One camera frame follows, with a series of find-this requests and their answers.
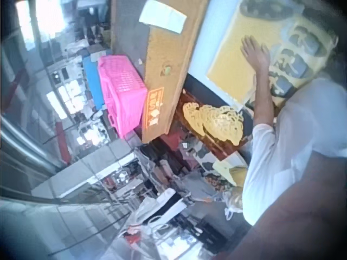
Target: hand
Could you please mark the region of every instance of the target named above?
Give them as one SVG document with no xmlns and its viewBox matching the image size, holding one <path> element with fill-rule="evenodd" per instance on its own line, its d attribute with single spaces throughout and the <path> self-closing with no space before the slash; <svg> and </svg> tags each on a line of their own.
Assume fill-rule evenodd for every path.
<svg viewBox="0 0 347 260">
<path fill-rule="evenodd" d="M 206 203 L 211 203 L 212 199 L 203 199 L 203 201 L 206 202 Z"/>
<path fill-rule="evenodd" d="M 242 39 L 241 52 L 256 73 L 268 73 L 270 52 L 265 44 L 260 46 L 253 36 L 245 36 Z"/>
</svg>

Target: white wall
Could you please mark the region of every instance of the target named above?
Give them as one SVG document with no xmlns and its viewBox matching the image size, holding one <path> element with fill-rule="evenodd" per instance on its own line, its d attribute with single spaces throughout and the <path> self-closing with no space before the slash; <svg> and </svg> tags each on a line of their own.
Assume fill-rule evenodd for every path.
<svg viewBox="0 0 347 260">
<path fill-rule="evenodd" d="M 201 26 L 188 73 L 211 89 L 230 106 L 235 101 L 210 81 L 206 74 L 228 29 L 239 0 L 211 0 Z"/>
</svg>

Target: fried snack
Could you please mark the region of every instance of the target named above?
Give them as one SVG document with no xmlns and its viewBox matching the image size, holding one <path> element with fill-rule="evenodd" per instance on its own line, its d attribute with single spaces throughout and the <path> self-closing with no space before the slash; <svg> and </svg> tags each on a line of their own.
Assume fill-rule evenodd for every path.
<svg viewBox="0 0 347 260">
<path fill-rule="evenodd" d="M 183 115 L 195 132 L 197 132 L 201 136 L 205 136 L 202 127 L 201 113 L 197 108 L 199 108 L 199 105 L 197 103 L 185 103 L 183 105 Z"/>
<path fill-rule="evenodd" d="M 230 140 L 237 146 L 243 136 L 243 116 L 229 106 L 216 108 L 204 105 L 197 110 L 197 103 L 186 103 L 183 114 L 190 126 L 204 136 L 204 129 L 221 141 Z"/>
</svg>

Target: man's arm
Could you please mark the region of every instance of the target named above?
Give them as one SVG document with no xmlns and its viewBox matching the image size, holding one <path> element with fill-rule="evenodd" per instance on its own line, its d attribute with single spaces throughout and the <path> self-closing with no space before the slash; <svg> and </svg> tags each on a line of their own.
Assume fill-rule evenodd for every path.
<svg viewBox="0 0 347 260">
<path fill-rule="evenodd" d="M 256 90 L 253 126 L 267 124 L 273 126 L 274 110 L 269 87 L 270 54 L 267 47 L 260 46 L 253 36 L 242 39 L 241 51 L 255 70 Z"/>
<path fill-rule="evenodd" d="M 192 199 L 195 200 L 196 202 L 206 202 L 206 203 L 211 203 L 213 201 L 212 199 L 209 199 L 209 198 L 207 198 L 207 199 L 199 199 L 199 198 L 193 198 L 192 197 Z"/>
<path fill-rule="evenodd" d="M 312 152 L 302 179 L 261 216 L 228 257 L 346 259 L 346 158 Z"/>
</svg>

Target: pink plastic basket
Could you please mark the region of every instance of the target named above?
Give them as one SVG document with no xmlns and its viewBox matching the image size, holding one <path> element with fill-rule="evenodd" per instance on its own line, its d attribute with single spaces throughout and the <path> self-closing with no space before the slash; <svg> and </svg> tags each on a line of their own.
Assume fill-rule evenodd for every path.
<svg viewBox="0 0 347 260">
<path fill-rule="evenodd" d="M 126 56 L 99 58 L 98 71 L 108 119 L 123 138 L 140 123 L 147 88 Z"/>
</svg>

